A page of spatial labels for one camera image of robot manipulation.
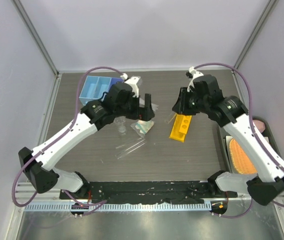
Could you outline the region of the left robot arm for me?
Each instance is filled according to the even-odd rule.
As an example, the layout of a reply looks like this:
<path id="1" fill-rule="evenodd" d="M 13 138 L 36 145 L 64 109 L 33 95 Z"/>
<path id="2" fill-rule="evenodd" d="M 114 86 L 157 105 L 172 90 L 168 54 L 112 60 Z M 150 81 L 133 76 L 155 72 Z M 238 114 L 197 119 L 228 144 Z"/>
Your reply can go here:
<path id="1" fill-rule="evenodd" d="M 46 142 L 34 149 L 22 148 L 18 156 L 23 173 L 39 194 L 58 188 L 71 192 L 76 199 L 84 199 L 89 188 L 86 179 L 79 172 L 57 169 L 58 161 L 82 140 L 113 123 L 115 118 L 149 121 L 154 116 L 150 94 L 145 94 L 145 103 L 140 105 L 135 84 L 116 83 L 103 99 L 88 102 L 67 126 Z"/>

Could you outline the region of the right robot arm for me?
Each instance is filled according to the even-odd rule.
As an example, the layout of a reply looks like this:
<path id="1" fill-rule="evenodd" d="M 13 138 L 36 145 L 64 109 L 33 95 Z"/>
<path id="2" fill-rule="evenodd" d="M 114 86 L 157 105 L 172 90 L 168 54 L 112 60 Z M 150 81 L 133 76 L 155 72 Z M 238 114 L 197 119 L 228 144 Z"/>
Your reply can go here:
<path id="1" fill-rule="evenodd" d="M 219 171 L 211 176 L 208 193 L 220 197 L 227 191 L 249 194 L 262 206 L 284 191 L 284 160 L 251 124 L 248 110 L 236 96 L 224 97 L 217 79 L 199 71 L 187 73 L 190 83 L 181 87 L 172 110 L 180 115 L 208 115 L 229 133 L 253 163 L 255 174 Z"/>

